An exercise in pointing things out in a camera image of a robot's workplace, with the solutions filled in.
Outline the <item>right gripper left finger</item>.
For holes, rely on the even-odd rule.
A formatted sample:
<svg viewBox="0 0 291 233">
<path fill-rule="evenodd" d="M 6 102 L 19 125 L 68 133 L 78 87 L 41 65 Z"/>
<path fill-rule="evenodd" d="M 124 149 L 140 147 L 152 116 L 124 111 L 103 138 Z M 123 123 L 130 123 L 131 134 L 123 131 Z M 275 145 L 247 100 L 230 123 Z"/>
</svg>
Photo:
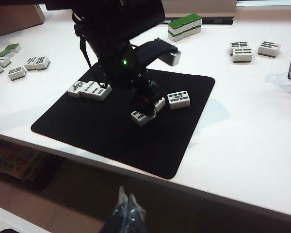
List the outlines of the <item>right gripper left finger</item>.
<svg viewBox="0 0 291 233">
<path fill-rule="evenodd" d="M 124 187 L 119 187 L 118 201 L 111 215 L 106 220 L 103 226 L 104 233 L 120 233 L 125 224 L 128 208 L 128 196 L 125 193 Z"/>
</svg>

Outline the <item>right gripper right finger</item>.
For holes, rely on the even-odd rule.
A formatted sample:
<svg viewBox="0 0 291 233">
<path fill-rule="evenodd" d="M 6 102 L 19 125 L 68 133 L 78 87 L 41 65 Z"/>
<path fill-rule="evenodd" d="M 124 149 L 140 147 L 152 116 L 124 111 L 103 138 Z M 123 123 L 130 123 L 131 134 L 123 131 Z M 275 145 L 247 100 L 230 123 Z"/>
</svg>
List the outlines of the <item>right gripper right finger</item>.
<svg viewBox="0 0 291 233">
<path fill-rule="evenodd" d="M 130 194 L 126 218 L 126 232 L 146 233 L 147 226 L 145 224 L 145 216 L 146 210 L 137 203 L 135 196 Z"/>
</svg>

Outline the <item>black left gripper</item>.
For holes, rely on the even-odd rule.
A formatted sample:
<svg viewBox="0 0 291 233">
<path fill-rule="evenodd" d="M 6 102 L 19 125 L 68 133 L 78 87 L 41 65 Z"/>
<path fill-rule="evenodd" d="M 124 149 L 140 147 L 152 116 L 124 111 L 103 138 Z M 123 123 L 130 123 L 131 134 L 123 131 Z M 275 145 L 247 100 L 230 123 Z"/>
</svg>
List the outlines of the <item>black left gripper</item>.
<svg viewBox="0 0 291 233">
<path fill-rule="evenodd" d="M 130 104 L 134 110 L 144 111 L 147 117 L 153 117 L 156 114 L 155 104 L 163 92 L 163 87 L 152 79 L 148 71 L 138 73 L 131 78 L 131 85 L 136 89 L 140 97 L 133 97 Z"/>
</svg>

